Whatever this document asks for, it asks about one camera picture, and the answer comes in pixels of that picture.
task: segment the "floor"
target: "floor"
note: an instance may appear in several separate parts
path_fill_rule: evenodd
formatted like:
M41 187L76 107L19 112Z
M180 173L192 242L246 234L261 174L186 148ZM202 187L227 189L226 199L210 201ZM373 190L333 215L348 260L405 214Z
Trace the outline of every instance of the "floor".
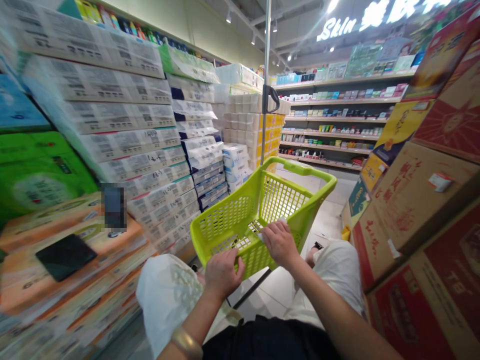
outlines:
M277 174L299 184L311 192L317 192L325 182L313 176L300 176L294 173L277 170ZM301 251L301 255L305 258L307 251L312 248L315 242L326 246L329 239L339 239L342 231L342 219L340 214L346 203L348 196L353 190L356 178L346 175L346 178L338 178L337 187L330 194L326 201L321 205L313 225L311 227L308 238ZM245 292L262 276L264 270L244 280L240 287L228 298L233 306ZM292 276L282 267L274 270L259 288L239 307L238 311L243 315L245 321L253 320L256 314L263 315L267 318L281 317L286 309L292 304L295 294L294 281ZM129 325L128 331L133 331L130 337L122 336L117 345L112 344L101 354L100 359L125 359L125 360L144 360L152 359L152 351L148 340L145 337L143 329L143 319L139 316L132 325ZM130 351L120 351L121 348L130 349ZM115 356L110 348L115 349Z

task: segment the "black top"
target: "black top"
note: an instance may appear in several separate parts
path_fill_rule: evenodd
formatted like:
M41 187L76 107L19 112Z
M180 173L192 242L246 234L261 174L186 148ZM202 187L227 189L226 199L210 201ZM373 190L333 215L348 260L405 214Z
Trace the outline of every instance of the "black top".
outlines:
M203 345L204 359L340 359L327 333L298 320L267 319L229 326Z

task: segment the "hand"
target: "hand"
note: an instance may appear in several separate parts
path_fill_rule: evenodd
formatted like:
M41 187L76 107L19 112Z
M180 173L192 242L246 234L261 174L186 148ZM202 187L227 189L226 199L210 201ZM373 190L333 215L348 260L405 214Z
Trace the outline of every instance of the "hand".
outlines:
M244 278L245 264L241 257L238 258L238 270L235 273L235 258L238 253L239 250L234 247L215 254L206 265L205 292L221 302L240 286Z
M295 260L300 258L294 237L286 222L271 222L261 230L261 233L270 256L281 267L288 270Z

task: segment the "store sign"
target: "store sign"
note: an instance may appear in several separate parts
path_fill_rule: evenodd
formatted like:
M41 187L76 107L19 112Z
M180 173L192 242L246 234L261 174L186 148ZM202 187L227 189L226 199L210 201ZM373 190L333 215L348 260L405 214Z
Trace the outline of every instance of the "store sign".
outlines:
M403 19L403 17L408 19L414 14L415 6L420 1L421 0L395 0L386 23L395 23L400 19ZM452 0L423 0L423 3L421 4L424 6L422 14L430 12L435 6L446 6L450 4L451 1ZM380 26L384 21L389 3L390 0L372 1L363 11L363 17L361 18L361 24L358 31L361 32L370 26ZM322 33L316 37L316 40L327 40L336 38L340 35L349 34L352 32L356 23L357 19L350 20L347 17L342 21L340 18L337 19L332 17L326 21Z

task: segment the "green shopping basket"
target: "green shopping basket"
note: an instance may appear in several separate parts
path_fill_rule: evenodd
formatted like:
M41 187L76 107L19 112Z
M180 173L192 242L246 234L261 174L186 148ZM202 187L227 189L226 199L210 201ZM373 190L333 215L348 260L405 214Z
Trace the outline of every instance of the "green shopping basket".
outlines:
M305 188L267 171L272 163L301 176L313 175L326 181L312 194ZM257 236L271 222L285 217L300 252L315 216L334 190L337 178L311 166L280 157L270 157L237 191L199 215L190 225L191 239L203 266L217 253L238 248L245 263L244 279L265 267L277 265Z

